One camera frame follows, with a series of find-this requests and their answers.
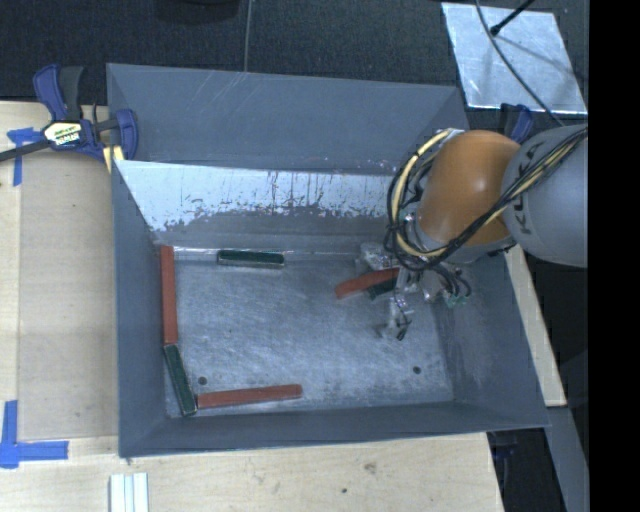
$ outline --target black carpet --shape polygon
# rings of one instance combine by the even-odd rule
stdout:
[[[177,0],[3,2],[0,98],[33,98],[33,74],[52,62],[85,66],[80,101],[98,104],[107,100],[107,62],[458,84],[439,2],[249,1],[217,6]],[[520,2],[482,3],[514,8]],[[589,0],[539,0],[532,9],[555,14],[588,105]],[[472,128],[499,126],[495,111],[469,110],[468,117]],[[553,126],[547,116],[535,114],[535,131]],[[586,271],[528,261],[551,342],[564,363],[586,348]],[[588,453],[588,408],[585,413],[581,406],[576,418]],[[507,512],[564,510],[542,431],[515,435]]]

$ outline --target wire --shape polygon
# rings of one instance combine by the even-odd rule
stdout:
[[[503,192],[487,212],[469,224],[458,236],[451,239],[444,246],[424,251],[410,242],[406,235],[405,224],[399,223],[399,204],[406,195],[405,189],[408,188],[407,178],[412,174],[413,166],[415,166],[419,158],[424,155],[428,149],[446,138],[451,131],[452,129],[450,128],[443,130],[423,144],[418,151],[409,158],[398,174],[394,176],[387,191],[389,225],[387,226],[387,233],[384,239],[384,247],[396,256],[402,266],[412,271],[434,269],[434,267],[451,256],[451,254],[462,247],[481,228],[502,214],[509,204],[515,201],[520,195],[538,183],[540,179],[550,175],[588,136],[588,128],[585,127],[565,137],[550,152],[540,157],[535,164],[529,166],[528,170],[519,176],[518,179]],[[462,283],[465,288],[470,289],[467,286],[468,283]]]
[[[479,0],[474,0],[475,4],[476,4],[476,11],[478,11],[478,16],[480,17],[480,22],[482,23],[482,28],[484,28],[484,31],[487,34],[487,37],[489,38],[489,41],[491,41],[491,44],[493,45],[494,49],[496,50],[496,52],[498,52],[498,55],[500,56],[500,58],[502,59],[502,62],[504,62],[505,66],[507,66],[507,68],[509,68],[509,71],[511,71],[511,74],[514,76],[514,78],[520,82],[520,85],[522,85],[522,87],[524,87],[524,89],[531,95],[531,97],[535,100],[535,102],[540,105],[540,107],[547,113],[549,114],[549,117],[551,117],[551,119],[553,119],[556,123],[558,123],[560,126],[564,126],[564,123],[558,118],[558,116],[556,116],[551,109],[546,105],[546,103],[544,103],[540,97],[533,92],[533,90],[531,89],[531,87],[529,87],[527,85],[527,83],[523,80],[523,78],[520,76],[520,74],[515,70],[515,68],[511,65],[511,62],[509,62],[509,60],[507,59],[507,57],[505,56],[505,54],[502,52],[502,50],[500,49],[500,47],[498,46],[498,43],[496,43],[493,35],[491,35],[491,29],[489,28],[489,25],[487,24],[487,20],[484,18],[484,14],[482,13],[482,9],[480,8],[480,1]]]
[[[247,8],[247,25],[244,30],[244,65],[243,71],[249,71],[249,36],[251,34],[251,11],[254,0],[249,0],[249,7]]]

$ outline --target wooden table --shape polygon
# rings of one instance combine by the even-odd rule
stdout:
[[[100,113],[104,116],[105,110],[101,109]],[[0,150],[12,147],[5,136],[9,129],[27,126],[39,129],[47,122],[47,111],[37,103],[0,102]],[[30,186],[29,183],[38,178],[38,172],[41,173],[40,176],[45,176],[42,173],[46,172],[48,176],[59,173],[62,177],[66,169],[67,175],[70,176],[71,169],[77,169],[77,166],[86,167],[86,170],[80,172],[91,172],[91,176],[97,176],[96,179],[108,184],[107,171],[98,162],[79,155],[55,154],[45,150],[25,158],[25,183],[21,187]],[[95,261],[100,260],[95,254],[84,259],[81,254],[76,254],[76,274],[61,278],[58,268],[61,264],[60,254],[69,250],[70,242],[65,244],[63,240],[56,243],[61,235],[52,235],[51,230],[62,228],[51,224],[50,216],[35,216],[31,207],[22,215],[21,224],[22,188],[12,186],[12,175],[13,162],[0,164],[0,401],[18,398],[19,372],[27,372],[27,366],[33,369],[32,365],[36,365],[42,368],[39,374],[42,379],[41,386],[68,386],[64,393],[55,395],[61,397],[61,403],[64,397],[76,396],[78,400],[82,400],[83,396],[88,394],[95,405],[100,400],[107,400],[101,397],[112,395],[108,389],[96,389],[93,384],[85,384],[83,389],[83,383],[95,379],[95,372],[87,371],[87,368],[95,365],[94,359],[97,357],[87,349],[88,346],[92,346],[92,341],[89,340],[88,345],[82,345],[82,350],[73,349],[80,346],[78,344],[82,342],[83,337],[87,338],[87,326],[93,325],[92,318],[87,318],[86,311],[94,311],[91,314],[99,316],[112,315],[113,311],[109,309],[112,308],[112,303],[109,302],[109,293],[112,291],[108,289],[112,284],[89,275],[92,272],[91,262],[97,265],[94,267],[100,272],[105,271],[101,261]],[[65,190],[73,194],[74,187],[79,186],[78,183],[78,180],[68,180]],[[79,219],[86,220],[87,216],[91,218],[95,213],[89,211],[93,208],[92,205],[102,201],[101,198],[95,197],[96,201],[87,202],[86,194],[100,194],[104,189],[93,187],[91,190],[93,192],[84,192],[84,202],[78,201],[78,206],[84,205],[82,207],[85,208],[85,211],[78,215]],[[53,199],[63,200],[58,195]],[[65,225],[66,231],[63,233],[65,236],[71,236],[70,233],[75,233],[73,219],[71,216],[66,218],[69,224]],[[27,220],[30,238],[25,240],[23,236],[23,243],[29,242],[35,246],[44,244],[48,250],[43,255],[46,257],[42,257],[40,262],[33,262],[30,267],[21,267],[20,230],[21,225],[24,227]],[[111,222],[110,218],[93,219],[93,222],[98,220],[101,225]],[[38,229],[41,229],[39,236],[35,236]],[[95,240],[96,243],[105,243],[104,233],[101,233],[100,229],[96,229],[93,234],[91,230],[78,232],[85,237],[101,236],[102,239]],[[81,251],[82,247],[90,251],[91,240],[83,240],[74,251]],[[24,255],[33,252],[32,245],[23,246]],[[37,275],[31,275],[35,272],[32,270],[34,266],[38,267]],[[519,249],[509,253],[508,266],[545,401],[549,406],[565,405],[564,392],[531,278]],[[90,286],[83,288],[83,279],[86,279],[85,282],[90,283]],[[29,292],[30,283],[33,285],[34,282],[42,290],[44,298],[48,297],[47,293],[54,287],[59,299],[49,302],[48,306],[40,306],[40,310],[32,309],[32,312],[39,312],[35,320],[21,315],[19,304],[20,297],[23,301],[36,300],[33,298],[34,292]],[[60,295],[63,293],[60,290],[65,289],[70,290],[71,297]],[[66,304],[65,300],[75,301],[73,304],[79,308],[84,307],[86,311],[65,319],[52,314],[56,307]],[[99,300],[104,300],[106,310],[94,307],[95,301]],[[26,314],[28,308],[25,306],[23,309],[23,313]],[[60,338],[64,338],[65,333],[70,333],[71,338],[74,333],[79,336],[80,333],[74,331],[76,324],[82,327],[82,336],[75,341],[69,341],[68,348],[72,350],[67,352],[70,352],[68,357],[71,364],[80,370],[84,368],[84,371],[74,370],[66,381],[61,381],[59,372],[56,372],[55,361],[39,360],[44,359],[44,356],[39,356],[39,351],[33,349],[29,352],[22,349],[22,367],[19,367],[20,341],[27,340],[28,336],[33,334],[35,328],[31,328],[31,325],[36,325],[35,330],[38,332],[51,332],[50,341],[55,344],[61,343],[56,339],[56,335]],[[105,326],[100,322],[95,325],[102,333],[114,332],[113,326]],[[110,336],[108,342],[112,344],[110,346],[113,352],[115,337]],[[93,346],[104,347],[104,343]],[[59,420],[56,419],[56,414],[64,409],[62,406],[58,407],[56,400],[58,398],[43,401],[41,410],[29,411],[26,416],[33,418],[40,414],[43,418],[51,417],[51,422],[55,424]],[[106,511],[109,476],[114,473],[136,472],[148,473],[152,512],[503,510],[487,437],[483,433],[352,445],[123,460],[117,455],[115,435],[86,437],[86,433],[81,432],[83,429],[87,429],[87,432],[112,430],[108,411],[113,405],[102,405],[107,413],[104,410],[102,413],[87,412],[85,416],[78,417],[79,420],[73,428],[77,428],[80,433],[70,439],[69,460],[22,463],[17,470],[12,471],[0,469],[0,510]]]

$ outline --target wooden stick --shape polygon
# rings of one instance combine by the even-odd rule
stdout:
[[[398,277],[397,268],[388,268],[384,270],[369,272],[367,274],[361,275],[360,277],[343,281],[338,286],[336,286],[336,297],[338,297],[339,299],[349,297],[350,295],[362,292],[376,284],[390,281],[395,277]]]
[[[160,271],[162,274],[162,327],[164,345],[178,343],[178,311],[176,307],[176,273],[173,247],[160,247]]]
[[[274,402],[277,400],[291,400],[302,396],[300,384],[285,384],[265,388],[232,389],[229,391],[214,391],[197,396],[199,409],[213,407],[227,407],[230,405],[244,405],[258,402]]]

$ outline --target black stand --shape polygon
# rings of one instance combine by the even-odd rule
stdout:
[[[497,23],[496,25],[491,27],[491,30],[489,30],[489,32],[491,32],[491,35],[493,37],[496,37],[498,35],[498,33],[505,27],[505,25],[507,25],[511,20],[513,20],[515,17],[517,17],[522,11],[524,11],[527,7],[529,7],[535,1],[536,0],[527,0],[520,7],[518,7],[515,11],[513,11],[511,14],[509,14],[509,16],[507,16],[505,19],[503,19],[500,23]]]

